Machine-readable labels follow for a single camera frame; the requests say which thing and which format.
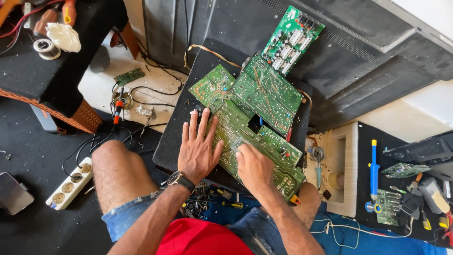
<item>white power strip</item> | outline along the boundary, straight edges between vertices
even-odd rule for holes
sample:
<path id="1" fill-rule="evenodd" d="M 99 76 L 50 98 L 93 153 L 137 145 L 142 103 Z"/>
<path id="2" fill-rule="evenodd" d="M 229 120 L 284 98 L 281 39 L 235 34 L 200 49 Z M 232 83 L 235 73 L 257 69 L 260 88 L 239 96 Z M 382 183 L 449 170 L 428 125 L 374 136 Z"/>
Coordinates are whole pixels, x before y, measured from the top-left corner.
<path id="1" fill-rule="evenodd" d="M 82 176 L 81 180 L 67 177 L 58 189 L 47 199 L 46 205 L 55 210 L 63 210 L 73 201 L 77 194 L 93 178 L 93 167 L 90 157 L 86 157 L 79 167 L 76 167 L 71 176 Z"/>

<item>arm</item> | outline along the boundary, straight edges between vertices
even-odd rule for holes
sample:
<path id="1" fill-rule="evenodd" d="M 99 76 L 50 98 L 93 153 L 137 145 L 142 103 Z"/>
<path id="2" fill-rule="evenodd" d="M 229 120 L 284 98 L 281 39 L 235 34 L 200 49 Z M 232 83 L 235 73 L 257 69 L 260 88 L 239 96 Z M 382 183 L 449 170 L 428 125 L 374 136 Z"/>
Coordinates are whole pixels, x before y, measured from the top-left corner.
<path id="1" fill-rule="evenodd" d="M 183 141 L 179 151 L 178 170 L 193 184 L 198 184 L 206 177 L 219 161 L 223 141 L 220 140 L 212 152 L 212 141 L 218 119 L 212 119 L 211 127 L 206 132 L 209 109 L 205 108 L 198 128 L 198 112 L 191 112 L 190 126 L 183 125 Z M 154 203 L 138 218 L 126 233 L 112 247 L 109 255 L 149 255 L 159 248 L 168 226 L 181 205 L 190 196 L 190 191 L 182 185 L 169 186 Z"/>
<path id="2" fill-rule="evenodd" d="M 321 246 L 275 188 L 273 162 L 251 145 L 244 144 L 238 149 L 238 175 L 274 219 L 286 252 L 289 255 L 324 254 Z"/>

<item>green circuit board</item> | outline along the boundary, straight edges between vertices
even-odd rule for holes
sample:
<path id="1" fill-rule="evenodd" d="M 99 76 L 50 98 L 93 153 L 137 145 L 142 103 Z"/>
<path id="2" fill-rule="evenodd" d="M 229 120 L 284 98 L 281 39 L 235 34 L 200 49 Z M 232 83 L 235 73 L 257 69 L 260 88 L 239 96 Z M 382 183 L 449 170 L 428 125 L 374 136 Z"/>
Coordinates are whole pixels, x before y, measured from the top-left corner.
<path id="1" fill-rule="evenodd" d="M 286 76 L 324 27 L 306 13 L 289 6 L 261 55 Z"/>
<path id="2" fill-rule="evenodd" d="M 241 71 L 230 92 L 285 137 L 303 97 L 258 53 Z"/>
<path id="3" fill-rule="evenodd" d="M 118 86 L 124 86 L 131 81 L 135 81 L 138 78 L 144 77 L 145 73 L 141 70 L 141 68 L 135 68 L 134 70 L 127 72 L 125 74 L 118 75 L 113 79 L 116 81 Z"/>
<path id="4" fill-rule="evenodd" d="M 242 144 L 253 145 L 274 162 L 275 187 L 284 196 L 285 201 L 289 201 L 305 179 L 302 169 L 296 167 L 302 152 L 266 126 L 261 126 L 259 132 L 255 134 L 247 126 L 248 116 L 234 104 L 220 107 L 215 116 L 218 117 L 218 124 L 213 145 L 221 139 L 224 141 L 219 165 L 242 183 L 237 174 L 235 153 Z"/>
<path id="5" fill-rule="evenodd" d="M 402 196 L 400 193 L 377 189 L 377 203 L 382 208 L 377 213 L 377 222 L 387 225 L 398 226 L 398 212 L 401 210 Z"/>
<path id="6" fill-rule="evenodd" d="M 208 107 L 212 113 L 215 113 L 222 106 L 228 107 L 233 102 L 250 120 L 255 113 L 229 91 L 234 82 L 234 77 L 223 66 L 218 65 L 189 88 L 189 92 L 205 107 Z"/>
<path id="7" fill-rule="evenodd" d="M 381 173 L 386 174 L 387 178 L 407 178 L 426 172 L 430 169 L 431 168 L 429 166 L 425 165 L 413 165 L 401 162 L 382 170 Z"/>

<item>red t-shirt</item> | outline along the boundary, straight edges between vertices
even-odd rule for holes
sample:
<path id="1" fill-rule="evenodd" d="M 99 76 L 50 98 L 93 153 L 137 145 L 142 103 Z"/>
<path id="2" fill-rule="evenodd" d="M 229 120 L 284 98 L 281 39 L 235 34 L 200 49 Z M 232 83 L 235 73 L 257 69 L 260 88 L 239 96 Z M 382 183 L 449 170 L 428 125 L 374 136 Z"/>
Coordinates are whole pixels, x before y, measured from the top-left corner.
<path id="1" fill-rule="evenodd" d="M 178 219 L 170 224 L 156 254 L 253 255 L 247 245 L 226 227 L 191 218 Z"/>

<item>solder wire spool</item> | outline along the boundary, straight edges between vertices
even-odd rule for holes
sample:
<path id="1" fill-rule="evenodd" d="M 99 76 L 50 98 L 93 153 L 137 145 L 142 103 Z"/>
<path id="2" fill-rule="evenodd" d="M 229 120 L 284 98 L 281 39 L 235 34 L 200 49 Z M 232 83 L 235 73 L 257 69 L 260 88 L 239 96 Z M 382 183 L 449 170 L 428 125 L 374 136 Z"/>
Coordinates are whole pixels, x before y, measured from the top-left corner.
<path id="1" fill-rule="evenodd" d="M 39 53 L 41 58 L 46 60 L 56 59 L 61 54 L 61 50 L 49 39 L 36 40 L 33 44 L 33 48 Z"/>

